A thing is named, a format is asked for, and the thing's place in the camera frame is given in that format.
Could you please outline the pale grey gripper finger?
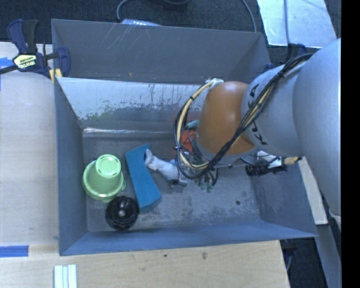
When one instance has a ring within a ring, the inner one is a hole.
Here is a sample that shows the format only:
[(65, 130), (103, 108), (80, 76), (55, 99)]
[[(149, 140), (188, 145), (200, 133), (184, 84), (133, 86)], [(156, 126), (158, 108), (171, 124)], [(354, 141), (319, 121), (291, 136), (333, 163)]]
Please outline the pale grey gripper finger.
[(147, 168), (154, 171), (170, 171), (177, 169), (173, 163), (156, 157), (150, 149), (146, 149), (145, 151), (145, 165)]
[(180, 172), (180, 170), (170, 170), (170, 171), (160, 171), (158, 172), (163, 175), (168, 181), (171, 181), (172, 183), (179, 184), (181, 186), (187, 185), (187, 178)]

